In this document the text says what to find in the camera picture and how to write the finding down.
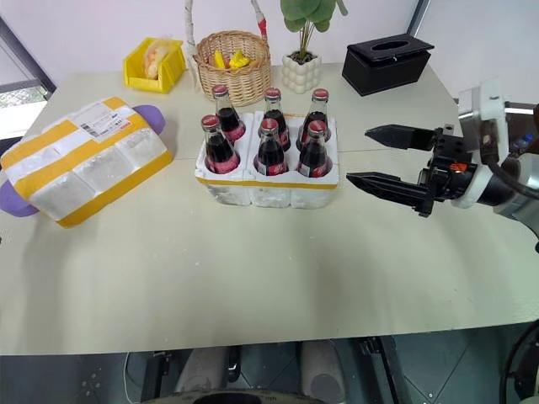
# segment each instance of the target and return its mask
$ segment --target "purple object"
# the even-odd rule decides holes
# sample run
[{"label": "purple object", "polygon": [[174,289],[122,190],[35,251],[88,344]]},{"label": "purple object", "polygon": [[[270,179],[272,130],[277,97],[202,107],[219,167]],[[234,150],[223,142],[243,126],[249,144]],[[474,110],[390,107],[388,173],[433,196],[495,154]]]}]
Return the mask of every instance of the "purple object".
[{"label": "purple object", "polygon": [[[150,125],[155,133],[161,135],[165,127],[165,118],[159,108],[153,105],[137,105],[133,109]],[[0,209],[10,215],[25,217],[39,212],[34,206],[22,199],[13,185],[6,181],[0,187]]]}]

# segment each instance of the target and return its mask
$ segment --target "cola bottle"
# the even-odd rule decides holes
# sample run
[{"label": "cola bottle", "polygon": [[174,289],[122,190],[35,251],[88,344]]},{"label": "cola bottle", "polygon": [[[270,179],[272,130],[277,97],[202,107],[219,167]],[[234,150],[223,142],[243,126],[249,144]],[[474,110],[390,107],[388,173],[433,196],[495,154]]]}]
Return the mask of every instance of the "cola bottle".
[{"label": "cola bottle", "polygon": [[276,120],[279,124],[279,143],[286,152],[290,148],[290,136],[288,134],[288,126],[286,125],[285,116],[280,107],[280,90],[275,87],[270,87],[264,95],[266,101],[265,118]]},{"label": "cola bottle", "polygon": [[278,141],[279,123],[271,118],[260,125],[259,153],[254,157],[254,167],[263,175],[279,175],[288,171],[285,152]]},{"label": "cola bottle", "polygon": [[302,145],[307,142],[309,137],[308,127],[314,120],[321,120],[326,124],[326,133],[324,134],[325,141],[328,141],[331,137],[331,132],[328,129],[328,100],[329,91],[325,88],[317,88],[312,92],[311,108],[297,134],[296,146],[298,150],[301,150]]},{"label": "cola bottle", "polygon": [[305,177],[323,177],[333,164],[326,152],[325,133],[328,127],[321,120],[312,121],[307,127],[307,142],[302,146],[297,171]]},{"label": "cola bottle", "polygon": [[215,174],[226,174],[239,165],[239,155],[222,134],[219,118],[206,115],[201,121],[205,135],[205,166]]},{"label": "cola bottle", "polygon": [[245,124],[239,119],[236,110],[232,106],[227,86],[217,84],[211,89],[211,92],[216,100],[216,114],[221,122],[222,133],[234,144],[245,133]]}]

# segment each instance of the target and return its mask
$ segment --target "red bottle cap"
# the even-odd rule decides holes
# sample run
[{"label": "red bottle cap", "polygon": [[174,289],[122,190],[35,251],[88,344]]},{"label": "red bottle cap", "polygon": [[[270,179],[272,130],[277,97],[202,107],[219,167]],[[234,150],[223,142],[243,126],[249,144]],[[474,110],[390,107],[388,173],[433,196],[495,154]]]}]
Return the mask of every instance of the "red bottle cap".
[{"label": "red bottle cap", "polygon": [[213,86],[211,89],[211,92],[213,93],[213,96],[221,96],[228,94],[228,87],[224,84],[217,84],[216,86]]},{"label": "red bottle cap", "polygon": [[315,99],[328,99],[329,98],[329,91],[325,88],[317,88],[312,92],[312,98]]},{"label": "red bottle cap", "polygon": [[315,134],[324,134],[327,128],[328,127],[323,123],[322,120],[314,120],[309,124],[309,130]]},{"label": "red bottle cap", "polygon": [[267,131],[277,129],[278,127],[279,127],[279,124],[277,123],[276,120],[272,118],[266,118],[262,120],[262,124],[260,125],[261,129],[264,129]]},{"label": "red bottle cap", "polygon": [[280,98],[280,90],[275,87],[270,87],[266,90],[266,98]]},{"label": "red bottle cap", "polygon": [[206,115],[201,121],[203,128],[214,128],[219,125],[219,118],[215,115]]}]

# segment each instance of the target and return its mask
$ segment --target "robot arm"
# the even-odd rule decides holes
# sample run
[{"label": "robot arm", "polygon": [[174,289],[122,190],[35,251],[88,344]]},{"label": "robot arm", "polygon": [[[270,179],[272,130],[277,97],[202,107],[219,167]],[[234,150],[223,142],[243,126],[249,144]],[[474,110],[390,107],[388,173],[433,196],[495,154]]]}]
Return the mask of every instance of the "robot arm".
[{"label": "robot arm", "polygon": [[[518,106],[504,103],[499,82],[490,80],[460,94],[463,137],[453,135],[452,125],[434,130],[384,125],[368,130],[366,136],[384,146],[432,150],[432,156],[417,184],[384,173],[347,173],[346,178],[378,198],[413,207],[423,217],[432,213],[435,202],[447,199],[459,208],[475,203],[493,206],[494,213],[521,222],[539,238],[539,155],[508,157],[509,138],[524,135],[512,132],[525,127],[539,131],[539,105]],[[539,253],[539,242],[536,250]]]}]

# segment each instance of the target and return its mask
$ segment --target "potted plant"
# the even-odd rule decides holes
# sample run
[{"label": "potted plant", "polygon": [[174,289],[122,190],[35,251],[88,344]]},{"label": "potted plant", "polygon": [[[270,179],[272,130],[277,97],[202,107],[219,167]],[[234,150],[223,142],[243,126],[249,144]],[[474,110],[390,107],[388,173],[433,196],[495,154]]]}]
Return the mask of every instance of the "potted plant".
[{"label": "potted plant", "polygon": [[300,46],[283,56],[282,82],[295,93],[305,93],[320,81],[322,59],[308,50],[312,32],[325,32],[334,14],[335,4],[348,14],[343,0],[280,0],[286,28],[300,33]]}]

